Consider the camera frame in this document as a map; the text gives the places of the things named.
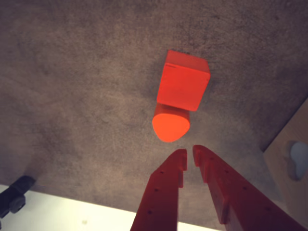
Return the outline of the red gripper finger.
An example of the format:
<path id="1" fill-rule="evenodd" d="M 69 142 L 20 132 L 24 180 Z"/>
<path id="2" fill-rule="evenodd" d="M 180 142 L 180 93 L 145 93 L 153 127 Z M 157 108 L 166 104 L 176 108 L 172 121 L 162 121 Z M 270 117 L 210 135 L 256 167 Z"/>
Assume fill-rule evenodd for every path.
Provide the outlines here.
<path id="1" fill-rule="evenodd" d="M 187 170 L 187 150 L 178 149 L 155 170 L 146 185 L 132 231 L 176 231 L 179 188 Z"/>
<path id="2" fill-rule="evenodd" d="M 193 146 L 193 157 L 209 187 L 220 224 L 228 231 L 304 231 L 254 185 L 208 148 Z"/>

